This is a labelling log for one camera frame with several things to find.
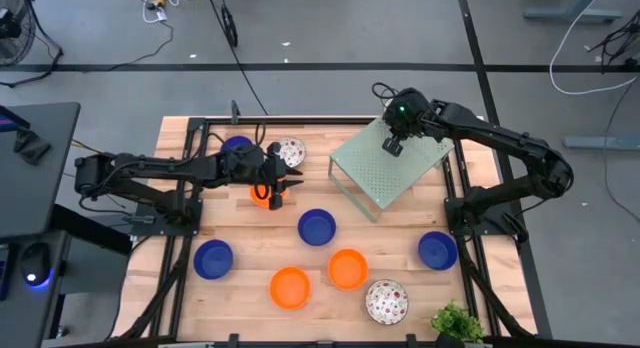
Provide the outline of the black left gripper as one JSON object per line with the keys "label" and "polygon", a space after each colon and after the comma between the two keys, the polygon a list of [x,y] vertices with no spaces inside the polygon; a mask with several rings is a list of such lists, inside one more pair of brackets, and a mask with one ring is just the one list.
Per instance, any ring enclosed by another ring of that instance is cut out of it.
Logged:
{"label": "black left gripper", "polygon": [[302,184],[302,180],[284,180],[302,176],[296,169],[286,169],[286,163],[279,156],[277,143],[271,144],[267,152],[259,146],[249,144],[236,147],[224,146],[226,167],[232,183],[250,186],[253,196],[266,202],[270,210],[278,210],[283,205],[283,192]]}

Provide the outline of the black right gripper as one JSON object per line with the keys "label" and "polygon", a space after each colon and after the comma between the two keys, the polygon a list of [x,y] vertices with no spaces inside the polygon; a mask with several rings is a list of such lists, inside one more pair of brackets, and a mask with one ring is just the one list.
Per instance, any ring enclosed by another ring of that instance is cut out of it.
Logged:
{"label": "black right gripper", "polygon": [[[423,118],[429,118],[430,115],[431,104],[427,98],[415,88],[405,88],[391,99],[382,115],[382,120],[394,136],[406,139],[422,137],[424,135]],[[386,138],[382,147],[394,157],[399,157],[403,150],[397,137]]]}

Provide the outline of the floral mini bowl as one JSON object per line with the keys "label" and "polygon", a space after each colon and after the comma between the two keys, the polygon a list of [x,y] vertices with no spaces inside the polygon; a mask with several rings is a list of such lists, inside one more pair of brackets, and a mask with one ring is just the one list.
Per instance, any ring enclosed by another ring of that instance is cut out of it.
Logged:
{"label": "floral mini bowl", "polygon": [[304,143],[294,137],[281,138],[279,156],[285,161],[288,167],[296,168],[306,157],[306,147]]}
{"label": "floral mini bowl", "polygon": [[408,293],[396,281],[377,280],[367,289],[365,308],[369,316],[381,325],[398,324],[409,310]]}

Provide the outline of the orange mini bowl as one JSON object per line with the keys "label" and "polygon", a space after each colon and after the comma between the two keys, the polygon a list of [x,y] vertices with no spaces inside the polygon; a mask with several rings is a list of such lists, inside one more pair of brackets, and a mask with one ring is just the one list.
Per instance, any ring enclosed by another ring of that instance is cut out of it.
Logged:
{"label": "orange mini bowl", "polygon": [[[259,192],[260,195],[264,195],[265,194],[265,186],[264,185],[258,185],[257,190]],[[259,207],[268,209],[269,208],[269,198],[271,197],[272,192],[269,192],[269,194],[267,195],[267,197],[265,199],[261,199],[255,192],[254,186],[251,185],[249,187],[249,195],[251,200],[253,201],[254,204],[256,204]]]}
{"label": "orange mini bowl", "polygon": [[284,267],[272,276],[269,295],[277,307],[297,310],[308,302],[311,296],[311,282],[302,269],[295,266]]}
{"label": "orange mini bowl", "polygon": [[327,272],[334,286],[353,291],[366,282],[369,268],[362,253],[355,249],[341,249],[329,259]]}

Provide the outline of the blue mini bowl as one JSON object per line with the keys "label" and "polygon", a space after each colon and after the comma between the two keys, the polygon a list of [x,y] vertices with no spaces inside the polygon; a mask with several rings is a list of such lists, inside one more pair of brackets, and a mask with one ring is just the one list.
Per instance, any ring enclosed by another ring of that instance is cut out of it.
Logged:
{"label": "blue mini bowl", "polygon": [[203,279],[215,280],[225,276],[233,267],[233,250],[223,240],[209,240],[201,244],[193,259],[195,272]]}
{"label": "blue mini bowl", "polygon": [[300,238],[308,245],[322,246],[329,243],[337,230],[331,213],[323,209],[311,209],[301,215],[297,230]]}
{"label": "blue mini bowl", "polygon": [[236,135],[224,141],[221,153],[244,156],[255,149],[253,142],[246,136]]}
{"label": "blue mini bowl", "polygon": [[448,270],[457,261],[457,246],[445,233],[432,231],[424,234],[418,243],[418,255],[429,268],[438,271]]}

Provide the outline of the green perforated metal shelf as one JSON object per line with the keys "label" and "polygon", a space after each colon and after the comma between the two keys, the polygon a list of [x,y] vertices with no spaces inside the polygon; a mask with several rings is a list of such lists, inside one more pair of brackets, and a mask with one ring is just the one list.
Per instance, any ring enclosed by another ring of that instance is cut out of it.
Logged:
{"label": "green perforated metal shelf", "polygon": [[[431,137],[412,137],[404,141],[403,151],[395,157],[383,149],[384,141],[390,137],[388,126],[377,117],[330,155],[329,178],[373,223],[430,169],[440,165],[454,148],[449,138],[436,142]],[[373,210],[336,178],[335,167],[369,198],[375,205]]]}

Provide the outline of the grey desk foot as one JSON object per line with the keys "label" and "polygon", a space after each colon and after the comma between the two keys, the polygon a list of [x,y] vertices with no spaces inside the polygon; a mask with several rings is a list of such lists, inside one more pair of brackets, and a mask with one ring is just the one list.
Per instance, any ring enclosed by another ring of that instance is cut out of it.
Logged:
{"label": "grey desk foot", "polygon": [[611,24],[621,19],[622,14],[617,10],[595,9],[591,5],[596,0],[576,0],[566,8],[528,8],[523,17],[528,20],[582,23],[582,24]]}
{"label": "grey desk foot", "polygon": [[629,136],[567,136],[563,145],[573,149],[608,149],[640,151],[640,135]]}

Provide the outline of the black desk crossbar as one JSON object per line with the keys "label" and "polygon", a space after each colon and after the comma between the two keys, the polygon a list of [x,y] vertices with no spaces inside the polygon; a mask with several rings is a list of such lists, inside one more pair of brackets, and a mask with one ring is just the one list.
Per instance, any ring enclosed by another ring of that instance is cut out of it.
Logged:
{"label": "black desk crossbar", "polygon": [[53,207],[50,225],[55,230],[65,231],[74,238],[123,256],[128,256],[132,251],[132,242],[127,234],[58,204]]}

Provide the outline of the black desk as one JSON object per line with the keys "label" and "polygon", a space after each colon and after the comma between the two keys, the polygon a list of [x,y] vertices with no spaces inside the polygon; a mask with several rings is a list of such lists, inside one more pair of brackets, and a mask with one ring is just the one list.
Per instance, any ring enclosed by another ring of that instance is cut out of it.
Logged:
{"label": "black desk", "polygon": [[80,112],[77,102],[11,106],[51,148],[36,166],[13,151],[16,134],[0,133],[0,239],[45,232]]}

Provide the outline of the black angular desk object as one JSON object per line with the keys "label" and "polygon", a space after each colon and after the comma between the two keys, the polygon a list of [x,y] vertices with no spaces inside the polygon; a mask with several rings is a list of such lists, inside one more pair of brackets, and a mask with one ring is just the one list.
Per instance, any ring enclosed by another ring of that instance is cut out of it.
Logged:
{"label": "black angular desk object", "polygon": [[16,131],[13,152],[26,163],[37,166],[50,149],[51,144],[35,132],[24,128]]}

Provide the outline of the black computer mouse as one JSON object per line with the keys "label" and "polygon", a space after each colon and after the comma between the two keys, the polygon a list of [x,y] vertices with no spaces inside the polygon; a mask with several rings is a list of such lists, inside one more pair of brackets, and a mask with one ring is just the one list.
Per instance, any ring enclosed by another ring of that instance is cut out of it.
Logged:
{"label": "black computer mouse", "polygon": [[46,283],[52,269],[49,245],[36,242],[28,246],[20,257],[19,268],[29,286],[39,287]]}

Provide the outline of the dark monitor edge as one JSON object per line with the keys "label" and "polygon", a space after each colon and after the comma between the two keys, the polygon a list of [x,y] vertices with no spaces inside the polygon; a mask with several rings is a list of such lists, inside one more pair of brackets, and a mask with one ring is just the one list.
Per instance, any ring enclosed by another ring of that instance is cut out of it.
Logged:
{"label": "dark monitor edge", "polygon": [[5,106],[0,105],[0,133],[29,130],[30,123]]}

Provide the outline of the grey desk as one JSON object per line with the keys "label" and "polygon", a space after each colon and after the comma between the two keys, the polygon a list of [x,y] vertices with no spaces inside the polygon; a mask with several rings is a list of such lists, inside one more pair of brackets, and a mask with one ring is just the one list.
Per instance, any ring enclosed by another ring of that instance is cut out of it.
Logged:
{"label": "grey desk", "polygon": [[[26,248],[36,242],[49,247],[51,269],[47,281],[32,287],[22,277],[19,262]],[[49,338],[69,244],[70,237],[63,232],[23,236],[8,243],[9,283],[6,299],[0,301],[0,348],[41,348]]]}

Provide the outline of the black standing fan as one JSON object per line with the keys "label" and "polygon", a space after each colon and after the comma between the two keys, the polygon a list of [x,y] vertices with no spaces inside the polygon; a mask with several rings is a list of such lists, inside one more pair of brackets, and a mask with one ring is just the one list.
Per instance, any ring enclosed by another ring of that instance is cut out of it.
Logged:
{"label": "black standing fan", "polygon": [[0,0],[0,69],[16,66],[31,51],[39,30],[46,46],[57,52],[50,65],[39,75],[15,82],[1,82],[0,86],[15,88],[50,76],[64,55],[62,47],[43,29],[34,8],[35,0]]}

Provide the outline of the black aluminium table frame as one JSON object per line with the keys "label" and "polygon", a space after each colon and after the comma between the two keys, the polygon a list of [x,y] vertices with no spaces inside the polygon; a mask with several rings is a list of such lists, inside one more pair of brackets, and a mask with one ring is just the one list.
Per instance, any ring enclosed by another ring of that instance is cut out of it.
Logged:
{"label": "black aluminium table frame", "polygon": [[[459,266],[437,271],[424,265],[417,245],[424,234],[445,230],[447,196],[460,194],[464,184],[498,182],[494,156],[464,142],[464,169],[455,163],[431,169],[373,223],[328,176],[331,153],[365,125],[365,118],[355,116],[289,116],[268,122],[268,141],[295,137],[306,145],[303,183],[289,190],[276,211],[254,204],[245,186],[204,192],[193,245],[225,241],[233,250],[233,267],[216,280],[188,271],[183,285],[165,301],[162,332],[181,341],[225,341],[231,334],[241,342],[398,341],[410,334],[421,341],[435,339],[430,320],[450,302],[466,304],[465,283]],[[326,210],[336,221],[335,236],[325,245],[308,245],[298,234],[299,218],[311,209]],[[375,322],[365,308],[365,287],[345,291],[333,285],[328,262],[341,249],[364,255],[368,283],[389,279],[404,287],[409,310],[401,322]],[[269,295],[272,276],[288,266],[302,269],[311,282],[311,296],[297,310],[277,307]]]}

